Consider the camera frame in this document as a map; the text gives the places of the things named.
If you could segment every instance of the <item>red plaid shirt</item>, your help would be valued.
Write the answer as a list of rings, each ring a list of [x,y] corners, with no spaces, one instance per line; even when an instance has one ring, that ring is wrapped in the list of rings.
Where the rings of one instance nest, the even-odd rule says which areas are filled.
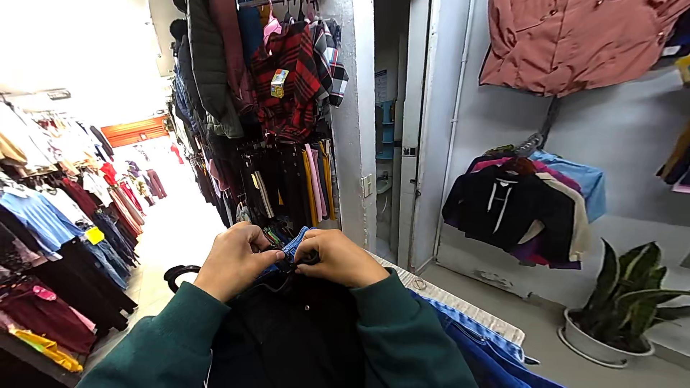
[[[312,45],[309,25],[302,21],[283,27],[280,35],[272,34],[266,47],[254,53],[251,70],[257,115],[267,142],[301,143],[311,133],[321,88]],[[289,71],[283,98],[270,95],[270,82],[278,69]]]

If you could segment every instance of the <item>shop aisle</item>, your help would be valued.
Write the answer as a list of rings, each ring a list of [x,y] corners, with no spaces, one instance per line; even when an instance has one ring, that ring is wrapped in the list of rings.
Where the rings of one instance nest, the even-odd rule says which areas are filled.
[[[132,271],[127,295],[139,308],[129,317],[125,331],[111,330],[96,343],[85,371],[89,371],[112,350],[134,324],[145,316],[158,314],[173,297],[163,274],[178,264],[202,265],[214,237],[225,230],[218,212],[201,196],[188,164],[155,164],[168,197],[145,208],[146,224],[136,252],[141,265]]]

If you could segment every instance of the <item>blue shirt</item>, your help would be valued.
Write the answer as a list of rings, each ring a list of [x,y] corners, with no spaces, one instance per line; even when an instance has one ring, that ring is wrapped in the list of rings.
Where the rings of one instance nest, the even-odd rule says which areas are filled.
[[[606,213],[606,191],[604,190],[604,171],[600,168],[577,164],[544,151],[534,151],[529,157],[539,160],[549,168],[574,179],[582,188],[587,219],[594,222]]]
[[[33,232],[41,246],[57,251],[62,244],[83,235],[83,232],[43,194],[29,188],[25,188],[21,193],[26,195],[26,198],[5,192],[0,197],[0,204]]]

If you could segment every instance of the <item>ceiling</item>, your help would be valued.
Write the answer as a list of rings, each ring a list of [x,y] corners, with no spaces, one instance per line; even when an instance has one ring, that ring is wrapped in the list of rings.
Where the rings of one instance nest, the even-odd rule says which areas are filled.
[[[0,25],[0,91],[22,108],[67,112],[99,126],[165,108],[169,81],[157,65],[161,50],[147,0],[7,1]],[[37,93],[55,88],[72,98]]]

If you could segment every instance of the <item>potted plant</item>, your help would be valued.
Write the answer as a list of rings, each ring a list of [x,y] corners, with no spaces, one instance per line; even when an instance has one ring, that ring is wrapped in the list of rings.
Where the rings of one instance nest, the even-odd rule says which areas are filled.
[[[616,257],[604,241],[604,265],[582,309],[565,310],[558,336],[571,350],[600,365],[623,368],[629,360],[650,356],[654,347],[644,333],[661,322],[690,317],[690,306],[659,307],[690,291],[661,289],[667,268],[659,266],[655,242]]]

